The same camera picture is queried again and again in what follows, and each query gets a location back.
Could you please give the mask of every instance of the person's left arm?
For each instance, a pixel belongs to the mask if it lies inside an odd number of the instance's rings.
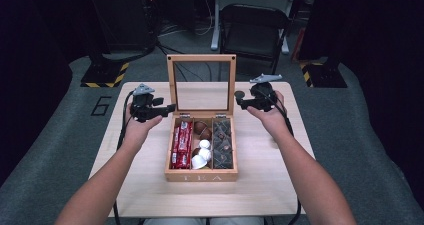
[[[161,116],[145,123],[130,119],[120,149],[71,197],[55,224],[104,224],[135,155],[161,120]]]

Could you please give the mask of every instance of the gray pants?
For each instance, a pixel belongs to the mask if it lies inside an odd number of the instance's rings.
[[[210,218],[211,225],[263,225],[263,217]],[[151,218],[144,225],[206,225],[206,218]]]

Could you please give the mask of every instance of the person's right arm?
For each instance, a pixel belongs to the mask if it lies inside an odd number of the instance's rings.
[[[283,102],[283,96],[276,91]],[[257,117],[280,148],[290,179],[312,224],[356,224],[339,186],[328,172],[290,134],[283,116],[273,108],[269,112],[253,107],[247,110]]]

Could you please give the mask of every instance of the wooden tea box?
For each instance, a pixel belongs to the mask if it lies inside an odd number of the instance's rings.
[[[236,56],[167,56],[172,116],[165,176],[169,182],[233,182],[237,149],[233,119]],[[206,80],[205,67],[210,79]],[[217,79],[212,71],[218,70]]]

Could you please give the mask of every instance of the chair backrest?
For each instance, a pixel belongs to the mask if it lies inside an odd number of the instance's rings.
[[[230,4],[220,12],[225,23],[243,23],[258,26],[285,28],[289,23],[287,15],[279,9],[245,4]]]

